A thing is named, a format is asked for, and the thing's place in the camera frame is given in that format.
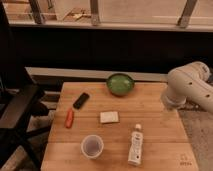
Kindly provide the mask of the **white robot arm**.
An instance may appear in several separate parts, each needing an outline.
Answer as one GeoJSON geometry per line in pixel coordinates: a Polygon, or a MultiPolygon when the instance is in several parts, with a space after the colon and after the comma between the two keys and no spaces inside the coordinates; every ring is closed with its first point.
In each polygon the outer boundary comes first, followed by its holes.
{"type": "Polygon", "coordinates": [[[161,95],[162,103],[168,110],[173,110],[189,99],[213,114],[213,86],[207,83],[209,77],[209,67],[200,61],[170,70],[167,87],[161,95]]]}

